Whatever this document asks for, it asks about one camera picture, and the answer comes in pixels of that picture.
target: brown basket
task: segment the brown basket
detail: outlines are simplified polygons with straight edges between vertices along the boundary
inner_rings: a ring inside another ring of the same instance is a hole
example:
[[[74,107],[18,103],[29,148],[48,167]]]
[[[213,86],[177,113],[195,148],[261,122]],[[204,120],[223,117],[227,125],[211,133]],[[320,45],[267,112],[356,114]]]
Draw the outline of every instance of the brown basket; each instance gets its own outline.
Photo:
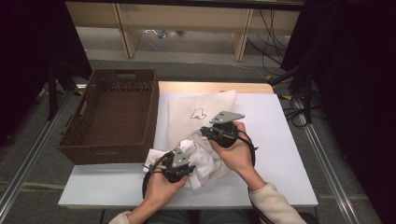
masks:
[[[94,71],[58,149],[74,164],[145,161],[159,96],[154,69]]]

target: white sleeve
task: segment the white sleeve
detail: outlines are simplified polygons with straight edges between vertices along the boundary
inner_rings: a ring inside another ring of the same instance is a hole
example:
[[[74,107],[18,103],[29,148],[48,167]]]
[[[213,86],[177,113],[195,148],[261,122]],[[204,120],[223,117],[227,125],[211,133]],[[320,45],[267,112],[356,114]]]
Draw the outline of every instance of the white sleeve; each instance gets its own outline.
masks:
[[[272,183],[249,193],[250,200],[275,224],[305,223],[288,200],[276,190]]]
[[[126,217],[128,213],[130,212],[128,211],[128,212],[119,213],[116,217],[111,219],[111,221],[108,224],[130,224],[128,218]]]

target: crumpled white fabric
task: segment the crumpled white fabric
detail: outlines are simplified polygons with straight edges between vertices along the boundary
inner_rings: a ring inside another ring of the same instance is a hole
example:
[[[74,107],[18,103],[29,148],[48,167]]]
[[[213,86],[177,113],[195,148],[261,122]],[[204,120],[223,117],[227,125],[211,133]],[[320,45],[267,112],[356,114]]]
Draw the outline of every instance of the crumpled white fabric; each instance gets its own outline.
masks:
[[[222,91],[169,101],[168,148],[173,150],[220,111],[233,111],[236,92]]]
[[[198,189],[209,180],[224,176],[230,171],[199,130],[181,141],[179,146],[190,160],[190,166],[196,166],[185,187]],[[153,164],[155,159],[160,158],[165,153],[164,151],[151,149],[148,152],[145,165]]]

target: black cable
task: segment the black cable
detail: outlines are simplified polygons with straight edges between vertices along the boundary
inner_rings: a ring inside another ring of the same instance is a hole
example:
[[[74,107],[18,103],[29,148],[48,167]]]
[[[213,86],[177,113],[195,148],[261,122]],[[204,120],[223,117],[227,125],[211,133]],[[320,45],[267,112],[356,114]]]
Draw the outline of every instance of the black cable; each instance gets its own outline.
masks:
[[[239,140],[241,140],[242,142],[244,142],[244,143],[246,143],[248,145],[248,149],[250,151],[251,164],[253,164],[253,167],[254,167],[256,165],[256,152],[255,152],[255,150],[257,150],[257,148],[253,146],[253,144],[251,143],[251,139],[250,139],[250,137],[248,136],[247,133],[245,133],[243,131],[239,131],[239,130],[238,130],[238,132],[243,133],[248,139],[248,140],[246,140],[245,138],[240,137],[239,135],[236,136]]]
[[[259,35],[257,35],[257,37],[258,37],[262,42],[264,42],[265,45],[268,45],[268,46],[273,47],[273,48],[277,48],[277,46],[268,43],[268,40],[267,40],[267,41],[263,40]]]
[[[159,172],[155,172],[155,169],[157,168],[157,166],[160,164],[160,162],[162,162],[165,158],[167,158],[170,153],[173,153],[172,151],[169,151],[167,153],[165,153],[163,156],[161,156],[157,161],[154,162],[153,165],[150,165],[148,167],[148,172],[145,174],[145,178],[143,179],[143,184],[142,184],[142,195],[143,195],[143,199],[146,196],[146,189],[148,187],[148,182],[149,182],[149,178],[151,177],[152,174],[154,173],[159,173]]]
[[[272,13],[271,22],[274,22],[275,11],[274,11],[274,10],[271,10],[271,13]],[[284,48],[284,50],[286,50],[287,47],[284,46],[284,45],[277,39],[277,37],[276,37],[276,35],[275,35],[275,33],[274,33],[274,29],[273,29],[273,37],[274,37],[274,39]]]
[[[265,214],[258,208],[254,203],[250,200],[251,206],[253,207],[253,210],[259,215],[259,218],[266,224],[274,224],[268,217],[265,216]]]
[[[270,26],[270,36],[272,37],[273,41],[274,41],[274,45],[276,46],[276,53],[277,53],[277,57],[280,61],[283,61],[283,56],[279,51],[279,47],[276,44],[276,36],[275,36],[275,29],[274,29],[274,16],[275,16],[275,12],[273,10],[271,10],[271,14],[270,14],[270,18],[271,18],[271,26]]]
[[[99,219],[99,224],[104,224],[103,220],[105,219],[105,212],[106,212],[106,209],[103,209],[102,213],[101,213],[101,216],[100,216],[100,219]]]
[[[269,73],[270,75],[278,76],[278,77],[282,76],[282,74],[273,73],[273,72],[268,71],[267,67],[265,67],[265,64],[264,64],[264,55],[262,55],[262,68],[263,68],[267,73]]]
[[[276,53],[278,54],[278,57],[282,57],[281,54],[280,54],[280,51],[279,51],[280,48],[276,44],[276,39],[277,38],[276,38],[275,33],[274,33],[274,15],[275,15],[275,13],[273,12],[273,10],[271,10],[271,17],[270,17],[271,18],[271,28],[268,28],[267,22],[265,21],[265,18],[262,15],[262,10],[261,9],[260,9],[260,15],[262,16],[262,21],[264,22],[265,29],[268,32],[268,37],[271,37],[271,39],[274,42],[274,45],[276,46]]]
[[[288,111],[288,110],[291,110],[291,112],[285,114],[286,120],[287,120],[287,121],[290,121],[291,124],[292,124],[293,126],[300,128],[300,127],[306,126],[306,125],[307,125],[307,122],[305,122],[304,124],[298,124],[298,123],[296,122],[296,120],[295,120],[296,118],[298,118],[299,115],[301,115],[301,114],[304,113],[304,109],[303,109],[303,108],[299,108],[299,107],[297,107],[297,106],[294,104],[295,101],[296,101],[296,98],[300,98],[302,101],[304,101],[304,98],[301,98],[301,97],[293,97],[293,98],[291,98],[291,100],[290,100],[290,102],[289,102],[290,107],[289,107],[289,108],[283,109],[283,111],[286,112],[286,111]],[[315,118],[317,118],[317,119],[326,119],[326,117],[324,117],[324,116],[320,117],[320,116],[317,116],[317,115],[315,115],[315,114],[312,113],[312,111],[315,111],[315,110],[317,110],[317,109],[321,109],[321,104],[320,104],[320,103],[317,103],[316,105],[311,106],[309,109],[311,110],[310,115],[311,115],[312,117],[315,117]]]
[[[259,49],[259,47],[257,47],[256,45],[254,45],[249,38],[247,38],[247,41],[251,44],[251,46],[253,46],[254,49],[256,49],[258,52],[260,52],[262,55],[265,55],[266,57],[268,57],[269,59],[271,59],[272,61],[274,61],[275,63],[280,65],[280,62],[277,61],[273,56],[269,55],[268,53],[266,53],[265,51]]]

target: white table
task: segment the white table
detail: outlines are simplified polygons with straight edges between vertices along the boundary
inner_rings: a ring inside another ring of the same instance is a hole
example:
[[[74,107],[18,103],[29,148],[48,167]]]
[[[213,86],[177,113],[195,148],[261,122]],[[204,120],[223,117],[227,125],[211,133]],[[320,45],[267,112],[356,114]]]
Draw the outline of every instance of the white table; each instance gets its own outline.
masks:
[[[167,150],[167,102],[200,93],[161,92],[154,148]],[[256,169],[276,185],[293,206],[317,206],[297,147],[274,94],[237,93],[234,112],[244,114],[256,151]],[[77,165],[59,205],[69,208],[132,208],[142,201],[144,173],[140,163]],[[199,189],[183,188],[169,209],[249,208],[248,190],[234,172]]]

